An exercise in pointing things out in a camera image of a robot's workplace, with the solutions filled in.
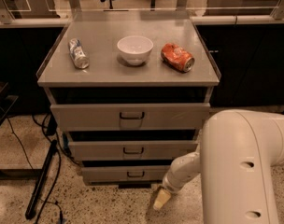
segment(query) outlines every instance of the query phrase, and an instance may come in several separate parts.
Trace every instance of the terrazzo floor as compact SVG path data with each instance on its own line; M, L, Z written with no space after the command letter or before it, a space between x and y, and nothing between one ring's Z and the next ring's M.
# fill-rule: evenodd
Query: terrazzo floor
M35 116L42 123L45 116ZM41 168L47 155L49 141L41 127L31 116L10 118L16 135L20 138L34 168ZM75 224L201 224L202 195L201 176L188 183L183 190L163 207L155 211L152 206L160 184L149 189L119 189L111 186L86 186L79 168L66 156L61 155L62 165L57 183L49 197L62 209L64 223ZM51 162L47 183L41 199L45 200L58 170L58 155ZM0 168L29 168L18 139L14 136L7 120L0 127ZM284 166L273 168L273 183L277 198L280 224L284 224ZM0 181L0 224L35 223L36 217L27 220L25 212L35 187L34 180ZM42 201L36 207L40 210ZM59 207L47 203L38 223L61 223Z

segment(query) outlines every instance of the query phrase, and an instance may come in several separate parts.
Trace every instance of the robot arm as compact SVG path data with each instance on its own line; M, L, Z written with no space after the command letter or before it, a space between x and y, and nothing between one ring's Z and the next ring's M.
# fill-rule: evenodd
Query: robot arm
M214 115L204 126L200 157L205 224L278 224L271 167L284 165L283 115L246 110ZM177 168L186 163L178 159L164 177L168 193L179 191L197 166Z
M163 188L159 190L153 208L160 210L171 198L171 193L178 193L186 183L200 173L200 155L197 152L174 159L169 171L163 177Z

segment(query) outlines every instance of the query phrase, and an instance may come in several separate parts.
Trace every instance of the crushed can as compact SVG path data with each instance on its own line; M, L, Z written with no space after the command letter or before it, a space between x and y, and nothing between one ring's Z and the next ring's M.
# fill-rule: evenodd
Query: crushed can
M89 57L85 54L79 39L72 38L68 43L68 48L76 68L85 69L89 66Z
M167 43L163 46L161 57L181 72L189 72L195 62L192 54L174 43Z

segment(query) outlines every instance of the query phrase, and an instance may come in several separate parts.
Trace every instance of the white bowl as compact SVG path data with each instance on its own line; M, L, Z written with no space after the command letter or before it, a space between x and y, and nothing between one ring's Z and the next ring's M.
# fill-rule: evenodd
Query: white bowl
M150 56L153 43L150 39L131 35L126 36L117 43L121 57L131 65L140 65Z

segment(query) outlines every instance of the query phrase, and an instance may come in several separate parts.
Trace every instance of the drawer cabinet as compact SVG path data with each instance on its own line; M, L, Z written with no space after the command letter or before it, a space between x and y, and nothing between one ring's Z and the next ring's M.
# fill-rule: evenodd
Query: drawer cabinet
M152 40L144 64L129 66L119 56L117 42L127 35ZM90 57L84 70L70 59L67 44L73 37ZM168 42L192 52L190 72L163 62L161 48ZM208 56L186 11L89 11L76 16L43 65L38 84L81 163L85 183L160 182L173 159L196 150L211 92L219 83Z
M78 161L172 160L195 150L196 141L70 142Z
M52 105L63 131L201 128L208 104Z
M122 167L84 167L82 168L83 180L86 184L104 183L139 183L160 182L168 171L169 165L152 166L122 166Z

